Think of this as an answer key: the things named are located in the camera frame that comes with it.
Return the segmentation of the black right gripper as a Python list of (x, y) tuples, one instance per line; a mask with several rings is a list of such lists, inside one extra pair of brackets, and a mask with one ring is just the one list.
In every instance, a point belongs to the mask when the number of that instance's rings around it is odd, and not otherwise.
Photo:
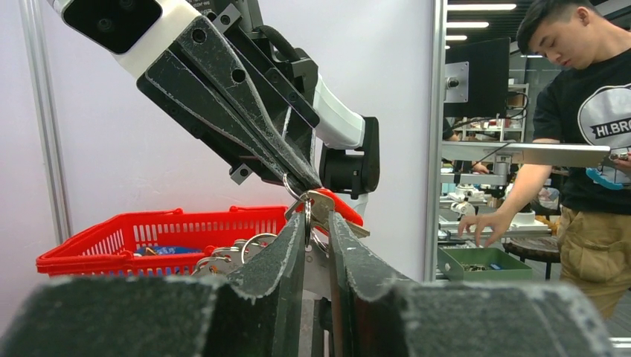
[(137, 88), (231, 169), (246, 166), (297, 192), (320, 187), (318, 66), (263, 23), (258, 1), (209, 1), (207, 17), (194, 19)]

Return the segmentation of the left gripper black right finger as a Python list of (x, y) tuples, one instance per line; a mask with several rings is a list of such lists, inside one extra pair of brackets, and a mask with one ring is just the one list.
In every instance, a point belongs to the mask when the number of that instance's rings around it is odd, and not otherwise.
[(419, 283), (329, 215), (337, 356), (615, 356), (597, 310), (545, 282)]

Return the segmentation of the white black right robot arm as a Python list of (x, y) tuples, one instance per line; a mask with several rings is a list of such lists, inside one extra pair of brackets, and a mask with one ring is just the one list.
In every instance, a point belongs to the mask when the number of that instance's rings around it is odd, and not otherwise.
[(343, 104), (255, 1), (141, 1), (127, 61), (138, 89), (247, 176), (292, 195), (320, 187), (362, 224), (379, 180), (376, 118)]

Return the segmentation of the steel disc with keyrings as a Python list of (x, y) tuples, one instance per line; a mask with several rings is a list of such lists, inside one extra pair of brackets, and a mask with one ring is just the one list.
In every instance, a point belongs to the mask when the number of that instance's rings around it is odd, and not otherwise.
[[(327, 245), (316, 235), (315, 220), (313, 216), (307, 219), (303, 289), (331, 299)], [(227, 275), (250, 261), (276, 238), (276, 234), (260, 233), (248, 240), (239, 239), (231, 246), (216, 248), (210, 256), (198, 260), (190, 274), (194, 277)]]

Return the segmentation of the red key tag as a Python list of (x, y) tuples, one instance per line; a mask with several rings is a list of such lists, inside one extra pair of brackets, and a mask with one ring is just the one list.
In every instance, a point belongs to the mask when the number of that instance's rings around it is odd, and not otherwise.
[(324, 227), (328, 226), (330, 212), (339, 213), (343, 219), (355, 226), (364, 225), (359, 213), (327, 188), (308, 190), (301, 194), (301, 198), (310, 203), (312, 218)]

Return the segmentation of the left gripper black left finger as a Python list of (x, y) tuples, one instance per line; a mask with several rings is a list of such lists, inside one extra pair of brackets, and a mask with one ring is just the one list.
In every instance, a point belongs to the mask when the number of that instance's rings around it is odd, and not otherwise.
[(305, 218), (227, 276), (60, 277), (1, 339), (3, 356), (297, 356)]

